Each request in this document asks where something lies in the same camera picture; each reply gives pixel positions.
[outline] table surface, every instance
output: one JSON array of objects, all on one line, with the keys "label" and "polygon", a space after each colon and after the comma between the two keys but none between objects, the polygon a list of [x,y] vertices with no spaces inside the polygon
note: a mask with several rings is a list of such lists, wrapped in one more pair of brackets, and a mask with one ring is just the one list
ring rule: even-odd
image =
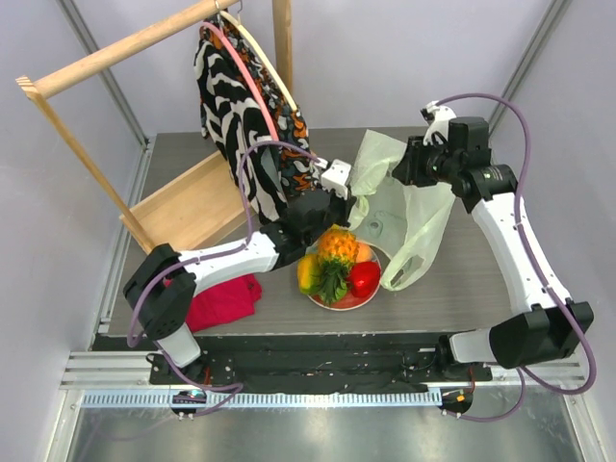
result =
[{"label": "table surface", "polygon": [[[375,129],[399,140],[418,134],[419,128]],[[310,131],[311,148],[327,159],[352,163],[365,129]],[[156,139],[143,197],[201,161],[215,149],[197,133],[165,134]],[[245,236],[245,225],[225,240]],[[142,262],[144,254],[132,241],[120,287]],[[380,255],[381,263],[387,258]],[[297,333],[458,331],[488,327],[510,316],[506,287],[494,255],[478,226],[456,201],[439,253],[430,271],[400,292],[380,289],[367,305],[333,312],[314,304],[297,290],[295,265],[256,274],[263,296],[256,314],[206,331],[203,335]],[[131,310],[118,294],[109,335],[126,335]]]}]

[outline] yellow mango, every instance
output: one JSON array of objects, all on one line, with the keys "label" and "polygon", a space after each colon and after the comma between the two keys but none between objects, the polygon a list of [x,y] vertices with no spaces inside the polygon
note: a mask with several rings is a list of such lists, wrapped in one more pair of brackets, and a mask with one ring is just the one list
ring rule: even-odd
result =
[{"label": "yellow mango", "polygon": [[306,295],[313,295],[321,286],[321,265],[316,253],[303,256],[297,264],[297,283],[299,291]]}]

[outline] red cloth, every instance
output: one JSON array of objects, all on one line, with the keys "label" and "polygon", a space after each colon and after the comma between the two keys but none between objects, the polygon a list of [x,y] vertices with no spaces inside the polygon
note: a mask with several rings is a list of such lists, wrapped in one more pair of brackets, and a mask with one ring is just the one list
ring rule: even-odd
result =
[{"label": "red cloth", "polygon": [[250,274],[226,281],[192,299],[186,324],[191,332],[254,315],[261,284]]}]

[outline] reflective surface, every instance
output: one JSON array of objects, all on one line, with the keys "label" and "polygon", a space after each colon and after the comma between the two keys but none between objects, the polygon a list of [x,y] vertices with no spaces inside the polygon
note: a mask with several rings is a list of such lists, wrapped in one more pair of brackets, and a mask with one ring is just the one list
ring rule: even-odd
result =
[{"label": "reflective surface", "polygon": [[[475,391],[472,414],[498,415],[517,387]],[[435,408],[223,411],[194,422],[160,410],[82,410],[69,461],[582,461],[561,397],[528,390],[522,409],[498,423],[466,423]],[[99,432],[92,431],[99,426]]]}]

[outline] plastic bag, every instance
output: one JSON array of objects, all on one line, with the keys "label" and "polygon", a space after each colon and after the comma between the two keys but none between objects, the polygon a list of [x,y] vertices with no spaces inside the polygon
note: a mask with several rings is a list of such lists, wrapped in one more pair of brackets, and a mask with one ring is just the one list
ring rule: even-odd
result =
[{"label": "plastic bag", "polygon": [[381,286],[404,289],[427,273],[438,252],[455,196],[450,185],[403,186],[391,176],[406,144],[367,130],[351,171],[357,203],[350,229],[390,259]]}]

